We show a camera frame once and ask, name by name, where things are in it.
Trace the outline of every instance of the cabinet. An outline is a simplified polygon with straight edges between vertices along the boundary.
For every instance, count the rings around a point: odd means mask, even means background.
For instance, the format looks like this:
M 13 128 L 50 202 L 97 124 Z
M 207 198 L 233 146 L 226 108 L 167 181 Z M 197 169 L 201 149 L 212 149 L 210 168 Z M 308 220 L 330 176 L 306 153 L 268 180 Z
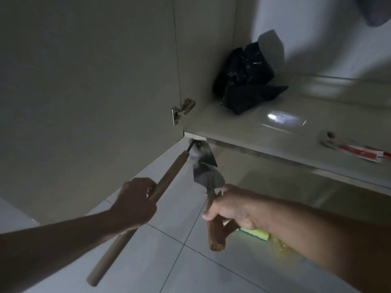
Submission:
M 391 150 L 390 24 L 366 28 L 352 0 L 292 2 L 4 1 L 0 195 L 41 223 L 81 216 L 183 135 L 391 194 L 390 162 L 317 141 L 328 129 Z M 212 82 L 234 47 L 257 40 L 275 83 L 290 88 L 235 116 Z M 372 77 L 360 71 L 376 65 Z M 173 126 L 171 108 L 186 98 L 196 106 Z M 303 125 L 276 126 L 273 111 Z

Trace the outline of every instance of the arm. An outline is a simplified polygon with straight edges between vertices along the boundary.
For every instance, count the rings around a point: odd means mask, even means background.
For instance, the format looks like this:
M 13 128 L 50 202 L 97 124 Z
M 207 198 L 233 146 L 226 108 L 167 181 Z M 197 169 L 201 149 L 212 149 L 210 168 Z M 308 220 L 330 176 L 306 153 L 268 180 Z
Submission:
M 334 215 L 233 185 L 203 218 L 217 214 L 262 228 L 362 292 L 389 292 L 391 229 Z
M 1 291 L 26 290 L 113 236 L 147 223 L 156 212 L 147 199 L 155 186 L 151 179 L 135 178 L 108 211 L 1 234 Z

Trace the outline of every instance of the cabinet hinge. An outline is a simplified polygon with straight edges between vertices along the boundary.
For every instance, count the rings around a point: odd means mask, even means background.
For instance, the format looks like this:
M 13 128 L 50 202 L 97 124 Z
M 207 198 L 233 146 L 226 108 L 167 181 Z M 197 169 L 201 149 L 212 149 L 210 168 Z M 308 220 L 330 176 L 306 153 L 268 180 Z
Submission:
M 182 108 L 173 107 L 172 111 L 172 122 L 174 125 L 178 124 L 179 119 L 182 116 L 186 116 L 196 105 L 196 102 L 192 99 L 185 99 L 185 102 L 182 105 Z

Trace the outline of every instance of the forearm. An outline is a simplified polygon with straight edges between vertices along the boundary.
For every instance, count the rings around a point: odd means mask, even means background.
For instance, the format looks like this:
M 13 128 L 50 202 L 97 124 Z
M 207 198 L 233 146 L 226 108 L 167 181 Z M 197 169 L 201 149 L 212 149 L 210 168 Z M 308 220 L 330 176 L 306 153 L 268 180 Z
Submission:
M 388 227 L 273 198 L 250 208 L 257 226 L 363 292 L 390 289 L 384 275 L 391 260 Z
M 21 292 L 132 226 L 108 211 L 0 235 L 2 292 Z

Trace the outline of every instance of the hand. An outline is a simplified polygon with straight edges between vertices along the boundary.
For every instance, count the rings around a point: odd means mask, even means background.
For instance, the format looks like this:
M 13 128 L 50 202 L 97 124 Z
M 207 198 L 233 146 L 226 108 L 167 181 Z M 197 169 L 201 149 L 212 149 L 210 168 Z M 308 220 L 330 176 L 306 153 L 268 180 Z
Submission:
M 210 208 L 204 212 L 202 218 L 210 221 L 220 215 L 234 219 L 240 227 L 246 229 L 260 228 L 256 217 L 252 215 L 252 206 L 258 204 L 262 195 L 231 184 L 225 185 L 221 189 L 221 194 L 222 196 L 217 197 Z
M 129 222 L 132 228 L 144 225 L 151 220 L 157 210 L 156 204 L 147 198 L 155 188 L 156 183 L 150 178 L 134 178 L 124 183 L 110 212 Z

